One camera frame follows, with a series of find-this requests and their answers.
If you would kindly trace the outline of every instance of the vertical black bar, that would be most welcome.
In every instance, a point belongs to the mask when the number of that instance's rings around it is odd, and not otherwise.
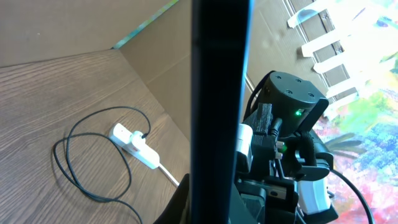
[[[227,223],[251,0],[193,0],[191,221]]]

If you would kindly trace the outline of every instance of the wooden floor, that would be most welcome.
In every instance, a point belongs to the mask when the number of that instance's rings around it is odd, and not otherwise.
[[[119,51],[0,68],[0,223],[138,223],[125,205],[83,196],[62,175],[51,150],[82,117],[120,105],[148,115],[148,145],[181,180],[189,171],[189,142]],[[121,109],[90,118],[75,133],[107,134],[116,122],[131,131],[147,131],[140,114]],[[63,147],[57,152],[66,168]],[[121,200],[132,205],[144,223],[152,223],[175,187],[160,170],[125,155],[133,179]],[[73,140],[70,156],[86,189],[115,197],[127,186],[123,160],[107,140]]]

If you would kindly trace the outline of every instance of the power cord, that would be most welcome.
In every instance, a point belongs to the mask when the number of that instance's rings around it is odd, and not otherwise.
[[[336,174],[339,178],[341,178],[344,182],[346,182],[346,184],[354,191],[356,196],[358,196],[359,200],[361,201],[363,208],[365,209],[366,216],[368,217],[369,224],[374,224],[374,217],[373,217],[372,211],[371,211],[368,203],[366,202],[365,198],[361,194],[361,192],[343,174],[341,174],[341,173],[339,173],[339,172],[337,172],[335,170],[331,170],[331,172]]]
[[[85,116],[83,119],[79,120],[75,125],[73,125],[72,129],[71,129],[70,132],[69,132],[68,137],[67,137],[67,138],[63,138],[63,139],[60,139],[59,141],[57,141],[57,142],[54,144],[54,147],[53,147],[54,159],[55,159],[55,162],[57,163],[58,167],[60,168],[61,172],[64,174],[64,176],[65,176],[74,186],[76,186],[79,190],[81,190],[81,192],[82,192],[84,195],[86,195],[87,197],[93,199],[93,200],[96,201],[96,202],[100,202],[100,203],[119,202],[119,203],[121,203],[121,204],[123,204],[123,205],[129,207],[129,208],[137,215],[137,218],[139,219],[139,222],[140,222],[141,224],[143,224],[142,218],[141,218],[141,216],[138,214],[138,212],[137,212],[131,205],[129,205],[128,203],[119,200],[119,198],[121,198],[121,197],[127,192],[127,190],[129,189],[129,187],[131,186],[131,181],[132,181],[131,169],[130,169],[129,164],[128,164],[126,158],[124,157],[122,151],[120,150],[120,148],[115,144],[115,142],[113,142],[109,137],[107,137],[107,136],[104,135],[104,134],[100,134],[100,133],[80,133],[80,134],[73,134],[73,131],[75,130],[75,128],[76,128],[82,121],[84,121],[85,119],[87,119],[87,118],[89,118],[89,117],[91,117],[91,116],[93,116],[93,115],[96,115],[96,114],[98,114],[98,113],[100,113],[100,112],[104,112],[104,111],[108,111],[108,110],[113,110],[113,109],[129,109],[129,110],[137,111],[137,112],[139,112],[140,114],[142,114],[142,115],[145,117],[145,119],[147,120],[147,122],[148,122],[148,127],[149,127],[149,128],[148,128],[148,132],[145,133],[145,134],[143,134],[143,135],[142,135],[142,138],[145,138],[146,136],[148,136],[148,134],[150,133],[150,122],[149,122],[148,117],[147,117],[142,111],[140,111],[139,109],[130,107],[130,106],[114,106],[114,107],[106,108],[106,109],[99,110],[99,111],[96,111],[96,112],[94,112],[94,113],[91,113],[91,114]],[[115,146],[115,148],[118,150],[118,152],[120,153],[120,156],[122,157],[122,159],[123,159],[123,161],[124,161],[124,164],[125,164],[126,167],[127,167],[127,170],[128,170],[128,173],[129,173],[129,183],[128,183],[126,189],[124,189],[123,192],[122,192],[120,195],[118,195],[117,197],[115,197],[115,198],[102,197],[102,196],[96,195],[96,194],[94,194],[94,193],[92,193],[92,192],[89,192],[88,190],[86,190],[86,189],[81,185],[81,183],[79,182],[79,180],[78,180],[78,178],[77,178],[77,176],[76,176],[76,174],[75,174],[75,171],[73,170],[72,164],[71,164],[71,162],[70,162],[70,156],[69,156],[70,139],[71,139],[71,138],[75,138],[75,137],[80,137],[80,136],[89,136],[89,135],[91,135],[91,136],[101,136],[101,137],[103,137],[103,138],[109,140],[109,141]],[[68,164],[69,171],[70,171],[70,173],[71,173],[71,175],[72,175],[72,178],[66,173],[65,169],[63,169],[63,167],[61,166],[61,163],[60,163],[60,161],[59,161],[59,159],[58,159],[58,156],[57,156],[56,148],[57,148],[58,144],[60,144],[61,142],[64,142],[64,141],[67,142],[66,152],[65,152],[65,158],[66,158],[66,161],[67,161],[67,164]]]

